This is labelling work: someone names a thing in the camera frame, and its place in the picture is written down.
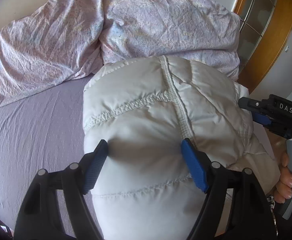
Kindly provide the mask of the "person's right hand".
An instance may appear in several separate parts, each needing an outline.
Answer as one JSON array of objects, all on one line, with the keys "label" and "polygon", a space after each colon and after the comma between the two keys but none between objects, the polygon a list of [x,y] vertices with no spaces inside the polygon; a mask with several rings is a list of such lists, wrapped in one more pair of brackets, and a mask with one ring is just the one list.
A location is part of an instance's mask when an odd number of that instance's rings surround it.
[{"label": "person's right hand", "polygon": [[292,197],[292,173],[288,169],[289,156],[283,153],[280,162],[280,178],[276,184],[274,199],[279,204],[284,204],[287,199]]}]

